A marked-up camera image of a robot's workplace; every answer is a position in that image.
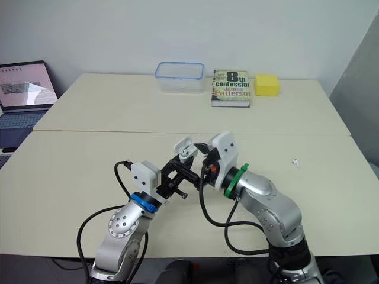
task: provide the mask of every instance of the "laptop keyboard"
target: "laptop keyboard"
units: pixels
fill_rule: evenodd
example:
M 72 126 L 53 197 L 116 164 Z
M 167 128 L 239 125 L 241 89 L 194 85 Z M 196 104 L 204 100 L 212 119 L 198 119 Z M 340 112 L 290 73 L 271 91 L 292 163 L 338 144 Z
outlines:
M 0 169 L 5 165 L 11 155 L 0 155 Z
M 44 112 L 30 114 L 3 114 L 0 117 L 0 129 L 33 128 Z

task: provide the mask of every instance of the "white table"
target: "white table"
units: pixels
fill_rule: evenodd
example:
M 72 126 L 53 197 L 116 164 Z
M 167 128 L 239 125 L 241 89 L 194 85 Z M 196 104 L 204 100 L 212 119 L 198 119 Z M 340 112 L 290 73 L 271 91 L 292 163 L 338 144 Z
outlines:
M 77 257 L 75 237 L 91 213 L 126 202 L 113 165 L 130 158 L 162 167 L 182 134 L 34 131 L 0 171 L 1 253 Z M 212 135 L 193 135 L 204 141 Z M 239 166 L 269 177 L 303 213 L 306 237 L 316 256 L 378 254 L 379 182 L 347 136 L 235 135 Z M 298 158 L 300 168 L 291 161 Z M 193 169 L 200 171 L 200 164 Z M 134 191 L 131 175 L 121 178 Z M 175 195 L 150 226 L 147 257 L 235 256 L 223 230 L 210 225 L 188 183 L 186 200 Z M 232 201 L 205 190 L 211 216 L 225 221 Z M 107 232 L 111 213 L 91 221 L 83 234 L 87 257 Z M 254 220 L 242 206 L 236 220 Z M 265 237 L 254 228 L 232 228 L 232 243 L 262 249 Z
M 84 74 L 34 129 L 350 135 L 316 80 L 281 80 L 278 97 L 254 95 L 242 109 L 212 108 L 207 82 L 202 94 L 165 94 L 149 75 Z

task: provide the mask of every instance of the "small white object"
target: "small white object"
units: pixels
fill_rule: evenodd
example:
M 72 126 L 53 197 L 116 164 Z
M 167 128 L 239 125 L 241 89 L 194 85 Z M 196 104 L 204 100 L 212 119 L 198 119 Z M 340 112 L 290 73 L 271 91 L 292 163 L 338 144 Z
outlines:
M 296 159 L 296 158 L 292 160 L 292 164 L 295 164 L 297 167 L 300 167 L 298 159 Z
M 194 145 L 192 138 L 185 137 L 174 146 L 174 152 L 179 154 L 180 162 L 184 163 L 190 157 L 196 157 L 198 150 Z

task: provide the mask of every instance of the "yellow sponge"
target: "yellow sponge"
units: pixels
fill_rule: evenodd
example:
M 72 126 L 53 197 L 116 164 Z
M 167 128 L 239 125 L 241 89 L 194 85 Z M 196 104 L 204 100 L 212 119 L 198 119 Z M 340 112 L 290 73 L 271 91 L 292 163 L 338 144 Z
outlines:
M 279 80 L 274 75 L 255 75 L 254 91 L 257 96 L 277 96 Z

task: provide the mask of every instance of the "gray wall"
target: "gray wall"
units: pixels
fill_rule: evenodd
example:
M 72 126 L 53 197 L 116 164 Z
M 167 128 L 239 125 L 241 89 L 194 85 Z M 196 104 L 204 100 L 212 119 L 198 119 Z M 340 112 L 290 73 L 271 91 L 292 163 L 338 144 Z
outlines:
M 365 157 L 379 165 L 378 15 L 330 98 Z
M 0 0 L 0 64 L 43 59 L 57 91 L 83 72 L 161 61 L 318 79 L 330 94 L 378 0 Z

